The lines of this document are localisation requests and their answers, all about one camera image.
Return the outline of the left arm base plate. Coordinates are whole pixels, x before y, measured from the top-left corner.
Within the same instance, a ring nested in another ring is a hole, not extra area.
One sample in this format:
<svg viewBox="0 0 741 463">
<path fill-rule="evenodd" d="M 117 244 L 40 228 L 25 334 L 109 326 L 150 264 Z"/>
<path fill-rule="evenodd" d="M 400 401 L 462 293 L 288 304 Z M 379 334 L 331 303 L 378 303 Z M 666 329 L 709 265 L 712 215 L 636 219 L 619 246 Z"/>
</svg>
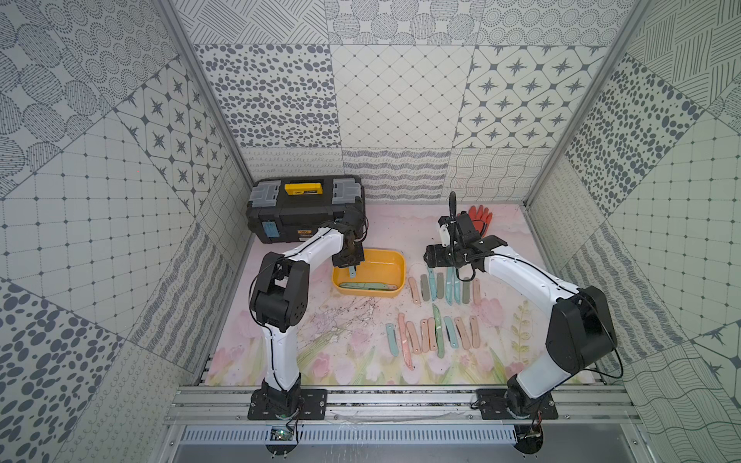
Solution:
<svg viewBox="0 0 741 463">
<path fill-rule="evenodd" d="M 249 404 L 249 421 L 277 421 L 299 418 L 322 421 L 325 418 L 328 391 L 326 389 L 293 389 L 287 393 L 270 387 L 254 393 Z"/>
</svg>

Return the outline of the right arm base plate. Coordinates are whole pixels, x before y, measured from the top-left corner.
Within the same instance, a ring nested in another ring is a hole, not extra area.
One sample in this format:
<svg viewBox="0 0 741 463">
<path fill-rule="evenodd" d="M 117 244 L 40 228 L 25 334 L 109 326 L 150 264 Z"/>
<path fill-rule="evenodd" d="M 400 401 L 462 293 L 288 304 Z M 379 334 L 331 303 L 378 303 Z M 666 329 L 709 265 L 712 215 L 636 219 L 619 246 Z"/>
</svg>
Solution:
<svg viewBox="0 0 741 463">
<path fill-rule="evenodd" d="M 557 420 L 559 413 L 550 393 L 530 399 L 507 389 L 484 388 L 476 391 L 471 403 L 484 420 Z"/>
</svg>

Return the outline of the sage green fruit knife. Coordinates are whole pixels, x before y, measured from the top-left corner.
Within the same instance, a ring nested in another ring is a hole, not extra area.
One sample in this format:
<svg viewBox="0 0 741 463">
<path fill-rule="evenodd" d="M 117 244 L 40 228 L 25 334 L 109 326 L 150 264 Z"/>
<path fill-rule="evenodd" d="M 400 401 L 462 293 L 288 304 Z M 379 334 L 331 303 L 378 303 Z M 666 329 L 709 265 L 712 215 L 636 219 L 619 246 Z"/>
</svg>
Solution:
<svg viewBox="0 0 741 463">
<path fill-rule="evenodd" d="M 420 289 L 423 301 L 430 301 L 430 280 L 428 279 L 428 275 L 421 276 Z"/>
</svg>

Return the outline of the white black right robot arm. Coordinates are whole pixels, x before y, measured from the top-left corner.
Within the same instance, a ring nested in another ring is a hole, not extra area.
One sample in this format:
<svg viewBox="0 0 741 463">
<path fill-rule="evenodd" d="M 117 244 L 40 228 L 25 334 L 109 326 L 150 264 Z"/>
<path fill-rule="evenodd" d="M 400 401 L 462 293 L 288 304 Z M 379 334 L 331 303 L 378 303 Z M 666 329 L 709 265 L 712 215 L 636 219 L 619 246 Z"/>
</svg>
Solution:
<svg viewBox="0 0 741 463">
<path fill-rule="evenodd" d="M 515 418 L 536 413 L 536 407 L 557 387 L 618 352 L 618 340 L 603 291 L 566 282 L 526 260 L 507 241 L 484 237 L 457 195 L 449 195 L 449 213 L 438 220 L 442 242 L 428 245 L 424 261 L 430 268 L 450 268 L 463 280 L 491 275 L 516 289 L 546 316 L 545 350 L 530 366 L 508 381 L 507 408 Z"/>
</svg>

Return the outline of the pink folding fruit knife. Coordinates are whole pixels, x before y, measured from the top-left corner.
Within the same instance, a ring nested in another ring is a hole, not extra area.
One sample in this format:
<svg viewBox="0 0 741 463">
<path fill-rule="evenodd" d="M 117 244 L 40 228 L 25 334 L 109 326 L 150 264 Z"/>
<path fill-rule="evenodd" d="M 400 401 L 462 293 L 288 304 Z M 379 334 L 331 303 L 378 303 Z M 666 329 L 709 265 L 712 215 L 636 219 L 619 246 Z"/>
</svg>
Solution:
<svg viewBox="0 0 741 463">
<path fill-rule="evenodd" d="M 409 343 L 411 344 L 411 350 L 414 354 L 419 355 L 422 352 L 419 337 L 416 330 L 416 325 L 412 321 L 407 321 L 405 323 L 406 331 L 407 331 L 407 337 L 409 339 Z"/>
</svg>

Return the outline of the mint folding knife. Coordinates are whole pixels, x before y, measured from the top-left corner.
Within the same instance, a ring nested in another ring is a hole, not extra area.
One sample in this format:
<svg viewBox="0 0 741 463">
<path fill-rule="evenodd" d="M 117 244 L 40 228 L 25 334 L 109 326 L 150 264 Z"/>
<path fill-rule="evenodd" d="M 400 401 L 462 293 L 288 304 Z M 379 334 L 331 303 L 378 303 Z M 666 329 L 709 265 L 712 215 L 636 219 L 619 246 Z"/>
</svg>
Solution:
<svg viewBox="0 0 741 463">
<path fill-rule="evenodd" d="M 387 323 L 385 325 L 387 341 L 389 345 L 389 351 L 393 357 L 399 357 L 399 344 L 397 341 L 397 333 L 394 324 Z"/>
</svg>

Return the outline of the yellow plastic storage tray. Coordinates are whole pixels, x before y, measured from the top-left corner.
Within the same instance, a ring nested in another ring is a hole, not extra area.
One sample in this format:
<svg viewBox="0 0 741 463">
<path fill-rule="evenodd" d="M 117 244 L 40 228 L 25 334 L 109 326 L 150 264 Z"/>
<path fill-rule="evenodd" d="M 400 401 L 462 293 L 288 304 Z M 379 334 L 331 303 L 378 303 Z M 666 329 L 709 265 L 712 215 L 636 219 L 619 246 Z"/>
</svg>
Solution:
<svg viewBox="0 0 741 463">
<path fill-rule="evenodd" d="M 367 249 L 365 260 L 356 267 L 356 277 L 349 278 L 348 268 L 335 268 L 332 274 L 332 283 L 335 289 L 343 295 L 358 297 L 393 298 L 403 290 L 406 276 L 406 261 L 403 254 L 393 250 Z M 396 285 L 396 291 L 359 291 L 358 289 L 342 289 L 341 283 L 384 283 Z"/>
</svg>

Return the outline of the long coral fruit knife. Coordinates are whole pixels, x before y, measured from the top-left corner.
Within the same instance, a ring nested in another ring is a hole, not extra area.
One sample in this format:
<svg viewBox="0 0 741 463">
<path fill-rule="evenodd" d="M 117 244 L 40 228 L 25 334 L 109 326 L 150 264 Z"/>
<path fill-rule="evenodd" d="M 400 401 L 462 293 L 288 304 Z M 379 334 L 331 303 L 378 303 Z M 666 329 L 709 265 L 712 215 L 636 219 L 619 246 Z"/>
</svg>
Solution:
<svg viewBox="0 0 741 463">
<path fill-rule="evenodd" d="M 401 353 L 403 353 L 403 361 L 405 363 L 405 366 L 407 366 L 409 370 L 413 370 L 414 366 L 412 363 L 411 351 L 409 347 L 409 339 L 407 337 L 406 319 L 405 319 L 405 315 L 402 313 L 399 313 L 398 315 L 398 324 L 399 324 L 399 339 L 401 340 Z"/>
</svg>

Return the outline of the teal folding fruit knife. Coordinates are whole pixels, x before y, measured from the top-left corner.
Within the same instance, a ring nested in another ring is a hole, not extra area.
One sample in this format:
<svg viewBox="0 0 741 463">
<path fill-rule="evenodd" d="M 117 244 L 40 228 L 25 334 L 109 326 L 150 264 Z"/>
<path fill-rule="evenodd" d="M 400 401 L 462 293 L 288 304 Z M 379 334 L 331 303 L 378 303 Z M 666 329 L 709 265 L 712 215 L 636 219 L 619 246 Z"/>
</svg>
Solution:
<svg viewBox="0 0 741 463">
<path fill-rule="evenodd" d="M 450 318 L 449 316 L 445 316 L 444 323 L 445 323 L 446 333 L 447 333 L 451 348 L 458 349 L 459 343 L 458 343 L 457 328 L 455 327 L 455 322 L 453 322 L 453 319 Z"/>
</svg>

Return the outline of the teal curved handle knife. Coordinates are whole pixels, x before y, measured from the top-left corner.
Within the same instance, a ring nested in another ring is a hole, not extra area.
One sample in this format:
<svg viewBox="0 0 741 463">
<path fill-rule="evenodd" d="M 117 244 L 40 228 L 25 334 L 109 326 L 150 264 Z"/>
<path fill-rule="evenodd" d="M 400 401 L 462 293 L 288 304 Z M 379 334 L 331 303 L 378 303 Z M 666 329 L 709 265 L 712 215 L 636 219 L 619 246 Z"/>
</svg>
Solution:
<svg viewBox="0 0 741 463">
<path fill-rule="evenodd" d="M 448 267 L 446 270 L 445 299 L 448 305 L 453 305 L 453 289 L 455 288 L 455 270 Z"/>
</svg>

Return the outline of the green folding fruit knife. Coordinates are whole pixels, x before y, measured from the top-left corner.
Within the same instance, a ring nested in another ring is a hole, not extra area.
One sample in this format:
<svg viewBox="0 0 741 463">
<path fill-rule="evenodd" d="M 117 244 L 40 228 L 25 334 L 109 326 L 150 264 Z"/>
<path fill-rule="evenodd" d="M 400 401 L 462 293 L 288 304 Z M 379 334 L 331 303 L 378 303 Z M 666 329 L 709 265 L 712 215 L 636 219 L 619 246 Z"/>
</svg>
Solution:
<svg viewBox="0 0 741 463">
<path fill-rule="evenodd" d="M 434 341 L 437 357 L 443 359 L 445 357 L 445 340 L 443 333 L 443 318 L 441 316 L 439 308 L 433 304 L 433 320 L 434 320 Z"/>
</svg>

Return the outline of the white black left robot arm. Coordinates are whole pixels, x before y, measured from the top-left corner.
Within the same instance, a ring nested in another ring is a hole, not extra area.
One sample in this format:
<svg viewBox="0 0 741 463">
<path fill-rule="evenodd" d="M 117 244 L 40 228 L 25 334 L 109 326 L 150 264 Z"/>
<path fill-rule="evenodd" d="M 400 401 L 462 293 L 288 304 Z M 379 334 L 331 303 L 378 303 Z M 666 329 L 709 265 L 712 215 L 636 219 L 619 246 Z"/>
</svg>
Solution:
<svg viewBox="0 0 741 463">
<path fill-rule="evenodd" d="M 266 340 L 264 383 L 270 393 L 291 399 L 300 390 L 297 326 L 308 309 L 311 272 L 328 260 L 335 268 L 362 264 L 367 231 L 363 208 L 350 208 L 297 247 L 264 256 L 252 283 L 249 310 Z"/>
</svg>

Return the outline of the light green knife handle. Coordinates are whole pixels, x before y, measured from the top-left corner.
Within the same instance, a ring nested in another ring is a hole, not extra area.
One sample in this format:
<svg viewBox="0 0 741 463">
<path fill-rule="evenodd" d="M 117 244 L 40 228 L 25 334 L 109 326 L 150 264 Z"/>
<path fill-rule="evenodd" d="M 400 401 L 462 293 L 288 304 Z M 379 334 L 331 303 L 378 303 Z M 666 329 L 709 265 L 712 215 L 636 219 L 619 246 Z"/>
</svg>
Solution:
<svg viewBox="0 0 741 463">
<path fill-rule="evenodd" d="M 384 284 L 384 283 L 360 283 L 360 282 L 345 282 L 341 283 L 342 289 L 358 289 L 359 291 L 396 291 L 398 287 L 396 285 Z"/>
</svg>

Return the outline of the peach fruit knife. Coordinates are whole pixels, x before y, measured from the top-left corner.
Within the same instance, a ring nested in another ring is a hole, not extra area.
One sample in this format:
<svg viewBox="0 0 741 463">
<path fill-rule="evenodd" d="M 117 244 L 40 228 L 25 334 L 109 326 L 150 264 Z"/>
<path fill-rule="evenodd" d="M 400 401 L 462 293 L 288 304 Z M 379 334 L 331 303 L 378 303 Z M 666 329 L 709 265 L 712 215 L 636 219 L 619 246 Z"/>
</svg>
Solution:
<svg viewBox="0 0 741 463">
<path fill-rule="evenodd" d="M 463 319 L 460 316 L 457 316 L 453 322 L 455 322 L 455 328 L 457 328 L 457 335 L 460 346 L 465 350 L 469 350 L 471 348 L 471 341 L 468 336 L 468 332 L 464 325 Z"/>
<path fill-rule="evenodd" d="M 471 329 L 471 346 L 474 349 L 480 348 L 482 341 L 480 340 L 480 326 L 476 316 L 470 316 L 470 329 Z"/>
</svg>

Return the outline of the teal lettered fruit knife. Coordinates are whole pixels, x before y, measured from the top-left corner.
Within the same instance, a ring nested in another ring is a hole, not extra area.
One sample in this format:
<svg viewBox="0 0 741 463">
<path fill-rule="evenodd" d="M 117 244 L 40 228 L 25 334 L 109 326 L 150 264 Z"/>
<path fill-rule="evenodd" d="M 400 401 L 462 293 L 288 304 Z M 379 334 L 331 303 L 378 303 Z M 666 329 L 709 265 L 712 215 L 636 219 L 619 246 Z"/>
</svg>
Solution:
<svg viewBox="0 0 741 463">
<path fill-rule="evenodd" d="M 434 301 L 437 299 L 437 280 L 432 268 L 428 268 L 428 285 L 430 286 L 430 300 Z"/>
</svg>

